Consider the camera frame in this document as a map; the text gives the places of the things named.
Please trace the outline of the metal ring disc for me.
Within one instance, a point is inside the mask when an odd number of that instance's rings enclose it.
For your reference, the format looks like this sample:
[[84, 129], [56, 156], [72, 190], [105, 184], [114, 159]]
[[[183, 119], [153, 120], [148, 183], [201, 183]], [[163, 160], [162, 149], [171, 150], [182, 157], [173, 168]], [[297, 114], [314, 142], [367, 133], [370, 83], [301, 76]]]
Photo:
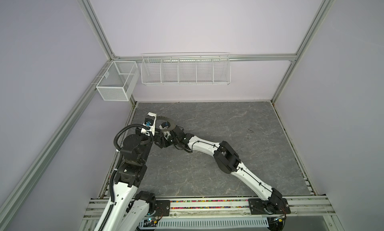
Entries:
[[161, 132], [170, 132], [176, 128], [176, 122], [164, 116], [157, 116], [157, 122]]

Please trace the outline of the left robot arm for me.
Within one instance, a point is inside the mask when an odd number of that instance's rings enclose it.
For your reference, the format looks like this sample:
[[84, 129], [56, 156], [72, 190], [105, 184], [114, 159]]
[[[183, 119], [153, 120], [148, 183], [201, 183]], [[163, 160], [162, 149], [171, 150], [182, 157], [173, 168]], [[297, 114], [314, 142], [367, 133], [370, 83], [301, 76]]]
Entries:
[[155, 141], [155, 127], [131, 124], [120, 130], [114, 146], [120, 153], [118, 168], [110, 177], [110, 199], [95, 227], [96, 231], [136, 231], [142, 219], [155, 211], [155, 195], [141, 192], [136, 195], [147, 171], [146, 161]]

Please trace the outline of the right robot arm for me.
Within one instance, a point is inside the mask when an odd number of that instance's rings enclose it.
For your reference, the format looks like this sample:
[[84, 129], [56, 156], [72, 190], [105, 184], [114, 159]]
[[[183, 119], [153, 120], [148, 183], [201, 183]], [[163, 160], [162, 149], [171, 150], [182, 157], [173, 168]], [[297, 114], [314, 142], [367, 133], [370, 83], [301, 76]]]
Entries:
[[262, 201], [263, 211], [267, 214], [275, 214], [278, 211], [287, 213], [286, 203], [282, 194], [263, 182], [253, 174], [241, 161], [237, 152], [228, 142], [211, 142], [201, 139], [191, 133], [184, 133], [179, 126], [169, 130], [168, 128], [155, 129], [155, 144], [160, 148], [175, 146], [179, 150], [188, 153], [194, 151], [205, 153], [213, 157], [219, 169], [232, 175], [248, 186]]

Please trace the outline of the white mesh box basket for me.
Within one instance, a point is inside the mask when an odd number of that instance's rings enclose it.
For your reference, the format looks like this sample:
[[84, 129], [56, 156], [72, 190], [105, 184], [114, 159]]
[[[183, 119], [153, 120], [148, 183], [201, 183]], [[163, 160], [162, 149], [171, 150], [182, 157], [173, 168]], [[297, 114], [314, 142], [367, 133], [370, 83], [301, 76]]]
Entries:
[[96, 88], [104, 101], [129, 101], [139, 76], [135, 61], [112, 61]]

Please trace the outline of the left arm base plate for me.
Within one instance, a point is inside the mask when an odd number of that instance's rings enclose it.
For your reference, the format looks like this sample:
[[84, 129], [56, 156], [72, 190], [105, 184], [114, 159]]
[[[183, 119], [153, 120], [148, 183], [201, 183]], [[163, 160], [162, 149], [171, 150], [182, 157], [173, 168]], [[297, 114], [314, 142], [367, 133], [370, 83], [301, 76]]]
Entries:
[[170, 200], [156, 200], [155, 203], [150, 203], [150, 209], [146, 217], [168, 217], [171, 211]]

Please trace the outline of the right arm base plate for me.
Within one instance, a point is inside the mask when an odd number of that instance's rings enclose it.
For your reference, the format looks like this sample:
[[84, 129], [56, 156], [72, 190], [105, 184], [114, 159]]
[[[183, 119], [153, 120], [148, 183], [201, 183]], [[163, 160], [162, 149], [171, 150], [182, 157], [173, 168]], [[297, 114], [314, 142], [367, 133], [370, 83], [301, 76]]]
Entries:
[[272, 201], [263, 201], [261, 199], [248, 199], [252, 215], [288, 215], [291, 209], [288, 201], [284, 198], [277, 198]]

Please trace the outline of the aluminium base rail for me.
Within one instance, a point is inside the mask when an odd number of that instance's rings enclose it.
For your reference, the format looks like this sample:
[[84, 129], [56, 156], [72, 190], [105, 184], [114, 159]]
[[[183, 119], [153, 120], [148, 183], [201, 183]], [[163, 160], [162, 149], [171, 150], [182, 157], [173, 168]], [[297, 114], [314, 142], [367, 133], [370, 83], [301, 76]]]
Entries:
[[[333, 216], [336, 211], [326, 196], [288, 196], [285, 197], [291, 212], [287, 216]], [[232, 198], [165, 198], [170, 205], [164, 211], [170, 218], [218, 218], [250, 217], [254, 205], [249, 197]]]

